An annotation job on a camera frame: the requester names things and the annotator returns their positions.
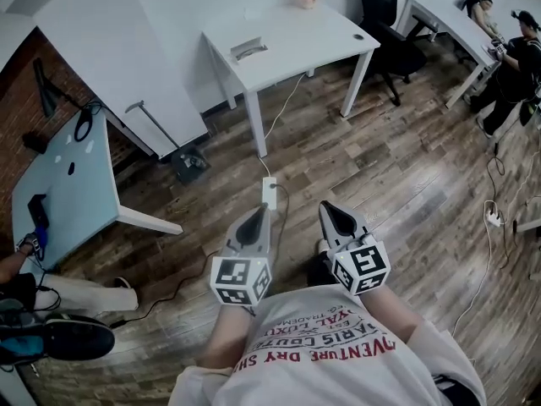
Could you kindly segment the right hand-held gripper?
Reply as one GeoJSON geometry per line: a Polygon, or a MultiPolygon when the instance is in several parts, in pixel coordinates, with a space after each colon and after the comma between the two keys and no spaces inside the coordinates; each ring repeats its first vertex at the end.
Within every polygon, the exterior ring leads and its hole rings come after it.
{"type": "Polygon", "coordinates": [[[385,284],[391,263],[385,245],[368,232],[364,217],[346,206],[320,202],[319,218],[325,242],[325,267],[352,296],[385,284]]]}

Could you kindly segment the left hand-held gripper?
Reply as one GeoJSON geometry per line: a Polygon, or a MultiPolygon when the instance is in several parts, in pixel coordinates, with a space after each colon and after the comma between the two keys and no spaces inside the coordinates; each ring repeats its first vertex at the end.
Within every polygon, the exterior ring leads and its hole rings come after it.
{"type": "Polygon", "coordinates": [[[227,236],[221,253],[212,259],[210,288],[222,305],[255,307],[271,284],[268,204],[243,214],[227,236]]]}

